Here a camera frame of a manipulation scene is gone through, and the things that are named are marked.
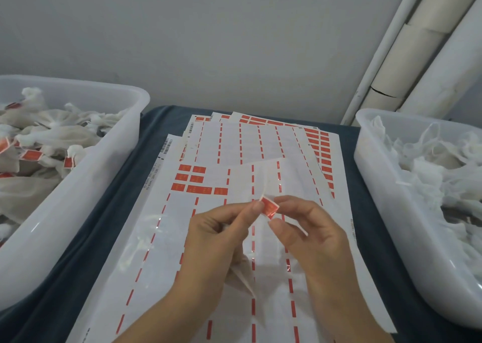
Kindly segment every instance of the barcode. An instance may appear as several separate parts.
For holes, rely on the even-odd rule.
[[[171,147],[171,144],[172,144],[172,139],[166,139],[166,141],[164,142],[164,145],[162,146],[162,149],[160,150],[160,152],[163,153],[163,154],[167,154],[167,152],[169,151],[169,148]]]

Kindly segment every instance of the white plastic container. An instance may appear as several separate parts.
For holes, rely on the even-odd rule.
[[[137,144],[141,88],[82,80],[0,76],[0,102],[21,99],[39,87],[50,108],[71,102],[85,111],[130,110],[0,248],[0,310],[31,293],[45,279]]]
[[[407,182],[398,163],[373,132],[370,121],[380,116],[392,140],[416,143],[431,124],[441,137],[456,144],[467,131],[482,129],[450,121],[374,109],[358,111],[361,130],[355,162],[380,212],[407,271],[425,301],[447,319],[482,328],[482,286],[465,265],[456,240],[437,224],[437,216]]]

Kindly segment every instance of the dark blue cloth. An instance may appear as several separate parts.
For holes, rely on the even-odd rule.
[[[164,106],[141,118],[138,145],[47,279],[28,297],[0,313],[0,341],[56,343],[67,339],[167,134],[181,136],[191,115],[211,113]],[[359,129],[273,119],[340,135],[358,247],[399,332],[396,342],[482,342],[482,332],[448,322],[415,290],[353,160]]]

